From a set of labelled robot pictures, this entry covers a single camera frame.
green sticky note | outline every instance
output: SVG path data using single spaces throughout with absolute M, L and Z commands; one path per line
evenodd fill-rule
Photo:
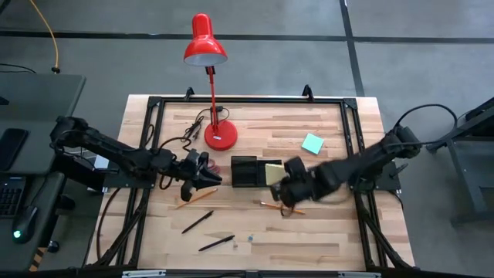
M 306 139 L 302 143 L 302 148 L 310 151 L 313 154 L 319 154 L 323 147 L 324 139 L 317 137 L 314 134 L 307 134 Z

black pen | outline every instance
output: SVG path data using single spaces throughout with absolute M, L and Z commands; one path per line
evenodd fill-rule
M 204 246 L 204 247 L 200 248 L 200 249 L 199 249 L 199 252 L 204 251 L 204 250 L 206 250 L 206 249 L 210 249 L 210 248 L 211 248 L 211 247 L 213 247 L 213 246 L 217 246 L 218 244 L 220 244 L 220 243 L 222 243 L 222 242 L 227 242 L 227 241 L 230 241 L 230 240 L 232 240 L 234 237 L 235 237 L 235 235 L 232 235 L 232 236 L 227 236 L 227 237 L 225 237 L 224 239 L 220 239 L 220 240 L 219 240 L 219 241 L 217 241 L 217 242 L 213 242 L 213 243 L 211 243 L 210 245 L 206 245 L 206 246 Z
M 206 213 L 206 215 L 202 216 L 198 221 L 194 222 L 194 224 L 190 225 L 189 227 L 187 227 L 183 232 L 182 234 L 185 234 L 186 232 L 188 232 L 190 229 L 194 228 L 197 224 L 199 224 L 201 221 L 207 219 L 209 216 L 211 216 L 213 214 L 213 211 L 210 211 L 208 213 Z

wooden table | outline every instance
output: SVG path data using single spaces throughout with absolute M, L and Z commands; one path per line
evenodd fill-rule
M 136 147 L 144 121 L 148 95 L 130 95 L 123 116 L 119 141 Z M 383 127 L 376 98 L 357 98 L 364 141 L 369 146 L 383 137 Z M 347 198 L 347 186 L 342 186 L 325 200 L 339 205 L 302 202 L 297 208 L 306 215 L 293 214 L 284 219 L 278 210 L 253 204 L 258 199 L 273 203 L 269 190 L 232 188 L 230 157 L 257 155 L 258 158 L 286 160 L 295 155 L 307 166 L 335 158 L 345 158 L 340 110 L 336 105 L 281 103 L 223 103 L 230 110 L 229 120 L 235 123 L 239 139 L 230 151 L 210 150 L 203 139 L 191 147 L 209 151 L 210 158 L 220 166 L 223 182 L 218 192 L 194 204 L 174 209 L 181 201 L 180 185 L 166 190 L 154 189 L 147 210 L 139 267 L 147 269 L 256 269 L 256 270 L 363 270 L 364 260 L 353 198 Z M 167 103 L 160 143 L 182 136 L 206 103 Z M 353 123 L 351 114 L 349 122 Z M 318 155 L 303 151 L 300 146 L 307 133 L 324 138 Z M 167 145 L 178 157 L 184 158 L 181 143 Z M 130 190 L 121 190 L 113 200 L 103 222 L 101 249 L 104 252 L 122 229 Z M 376 192 L 381 228 L 402 258 L 413 264 L 403 212 L 397 199 L 387 192 Z M 101 210 L 108 200 L 105 195 Z M 209 210 L 212 217 L 182 235 L 181 231 Z M 235 234 L 233 242 L 223 243 L 199 253 L 198 249 L 225 236 Z M 253 235 L 252 242 L 248 237 Z M 133 235 L 127 248 L 130 256 Z M 375 241 L 370 236 L 374 262 L 377 263 Z M 96 260 L 96 240 L 93 240 L 88 263 Z

orange pencil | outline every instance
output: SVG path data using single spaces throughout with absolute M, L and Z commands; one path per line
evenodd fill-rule
M 266 202 L 262 202 L 262 201 L 259 201 L 259 200 L 252 200 L 252 202 L 254 204 L 264 205 L 264 206 L 267 206 L 268 208 L 272 208 L 272 209 L 280 209 L 281 208 L 279 205 L 272 205 L 272 204 L 268 204 Z M 300 215 L 305 215 L 306 214 L 305 212 L 303 212 L 301 210 L 298 210 L 298 209 L 294 209 L 293 212 L 298 213 Z
M 204 198 L 204 197 L 207 197 L 207 196 L 209 196 L 209 195 L 211 195 L 211 194 L 213 194 L 213 193 L 217 192 L 217 190 L 218 190 L 218 189 L 217 189 L 217 188 L 215 188 L 215 189 L 211 190 L 210 192 L 206 192 L 206 193 L 204 193 L 203 195 L 200 195 L 200 196 L 198 196 L 198 197 L 193 198 L 193 199 L 192 199 L 191 201 L 189 201 L 189 202 L 185 202 L 185 203 L 183 203 L 183 204 L 179 205 L 179 206 L 178 206 L 178 207 L 176 207 L 175 209 L 179 209 L 179 208 L 183 207 L 184 205 L 188 205 L 188 204 L 190 204 L 190 203 L 192 203 L 192 202 L 195 202 L 195 201 L 200 200 L 200 199 L 202 199 L 202 198 Z

keyboard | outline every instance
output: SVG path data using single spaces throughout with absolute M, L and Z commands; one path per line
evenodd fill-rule
M 25 192 L 25 177 L 0 177 L 0 219 L 17 215 Z

